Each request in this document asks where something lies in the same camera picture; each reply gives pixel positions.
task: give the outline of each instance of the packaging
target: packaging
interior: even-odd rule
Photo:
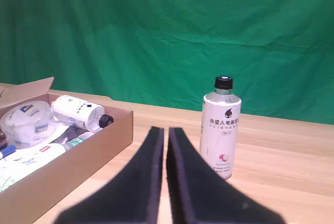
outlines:
[[[9,110],[0,119],[0,127],[9,145],[17,149],[35,146],[56,130],[50,106],[44,101],[23,103]]]
[[[0,117],[22,103],[45,101],[50,105],[68,93],[49,91],[52,81],[53,78],[47,78],[17,86],[5,85],[0,97]],[[110,102],[95,103],[113,116],[113,124],[0,192],[0,223],[33,223],[132,143],[133,112],[113,107]]]

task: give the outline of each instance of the green backdrop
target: green backdrop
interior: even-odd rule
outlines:
[[[0,0],[0,81],[200,110],[231,75],[244,113],[334,123],[334,0]]]

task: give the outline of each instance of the black cap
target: black cap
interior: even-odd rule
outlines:
[[[219,89],[232,89],[233,88],[233,78],[229,76],[217,76],[214,87]]]
[[[101,128],[105,128],[106,126],[109,126],[113,122],[114,122],[114,118],[112,118],[111,116],[107,114],[104,114],[101,116],[99,120],[99,125]]]

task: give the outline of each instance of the table surface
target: table surface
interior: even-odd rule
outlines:
[[[134,141],[34,224],[52,223],[63,209],[112,179],[135,154],[153,125],[165,128],[164,158],[170,126],[182,127],[194,147],[199,147],[201,112],[61,93],[134,110]],[[334,126],[242,114],[235,168],[228,182],[280,213],[288,223],[333,224]],[[172,223],[165,171],[158,223]]]

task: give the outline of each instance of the white bottle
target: white bottle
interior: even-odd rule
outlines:
[[[65,124],[75,124],[88,131],[97,130],[104,108],[98,104],[81,100],[70,95],[58,97],[51,103],[54,116]]]
[[[241,99],[232,93],[233,79],[218,76],[216,90],[204,95],[199,152],[223,179],[232,175]]]

